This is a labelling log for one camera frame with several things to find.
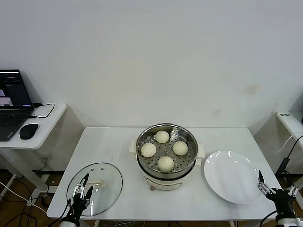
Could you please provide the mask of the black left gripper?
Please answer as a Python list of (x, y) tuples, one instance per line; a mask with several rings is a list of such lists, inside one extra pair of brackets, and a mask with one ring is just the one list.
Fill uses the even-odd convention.
[(68, 212), (72, 220), (79, 220), (83, 211), (90, 204), (90, 198), (92, 196), (93, 186), (90, 186), (89, 190), (86, 193), (86, 196), (83, 195), (88, 178), (89, 178), (89, 173), (86, 173), (86, 175), (80, 180), (80, 182), (74, 188), (73, 203), (70, 207), (70, 211)]

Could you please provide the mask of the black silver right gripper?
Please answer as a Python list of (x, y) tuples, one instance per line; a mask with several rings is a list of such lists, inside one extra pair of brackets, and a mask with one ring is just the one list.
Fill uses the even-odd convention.
[(262, 172), (258, 171), (258, 189), (267, 199), (275, 204), (277, 216), (276, 219), (296, 218), (292, 208), (292, 201), (296, 197), (299, 187), (292, 185), (286, 189), (270, 188), (264, 181)]

